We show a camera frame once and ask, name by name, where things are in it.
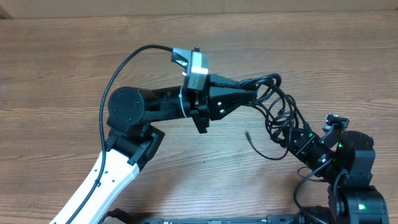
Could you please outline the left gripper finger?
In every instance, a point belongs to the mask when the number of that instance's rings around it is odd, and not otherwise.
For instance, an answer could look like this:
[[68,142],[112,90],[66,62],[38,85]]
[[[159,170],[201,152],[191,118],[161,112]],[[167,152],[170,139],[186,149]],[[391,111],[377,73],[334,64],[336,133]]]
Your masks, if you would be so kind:
[[208,107],[212,121],[223,119],[242,105],[249,104],[257,97],[257,91],[211,86]]
[[208,75],[209,86],[217,86],[223,88],[237,88],[239,82],[230,78],[226,78],[217,74]]

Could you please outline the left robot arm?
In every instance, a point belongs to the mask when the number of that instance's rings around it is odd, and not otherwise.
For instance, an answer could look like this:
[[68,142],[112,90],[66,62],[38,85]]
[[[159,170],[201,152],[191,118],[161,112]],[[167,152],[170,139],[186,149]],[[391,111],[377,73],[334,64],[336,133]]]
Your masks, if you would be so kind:
[[121,87],[108,101],[105,151],[52,223],[98,223],[120,192],[156,154],[165,134],[151,124],[191,118],[199,133],[210,121],[246,105],[257,87],[219,75],[205,77],[199,89],[186,83],[156,90]]

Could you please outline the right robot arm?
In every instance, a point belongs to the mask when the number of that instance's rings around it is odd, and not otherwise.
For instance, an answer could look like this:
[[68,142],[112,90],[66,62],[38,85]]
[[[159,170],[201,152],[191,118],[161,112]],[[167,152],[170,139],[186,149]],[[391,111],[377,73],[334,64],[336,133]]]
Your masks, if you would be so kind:
[[288,151],[311,169],[294,194],[313,176],[329,184],[327,207],[300,205],[294,223],[389,223],[386,201],[370,184],[376,158],[372,137],[348,131],[342,122],[327,127],[323,137],[309,126],[282,133]]

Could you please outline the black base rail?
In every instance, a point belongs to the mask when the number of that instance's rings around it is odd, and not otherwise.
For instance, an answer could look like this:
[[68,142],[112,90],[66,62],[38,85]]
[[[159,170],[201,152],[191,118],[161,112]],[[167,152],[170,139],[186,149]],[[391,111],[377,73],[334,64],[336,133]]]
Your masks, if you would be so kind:
[[139,218],[121,209],[107,212],[98,224],[305,224],[308,221],[301,214],[268,215],[266,217],[244,218],[186,218],[166,219],[159,217]]

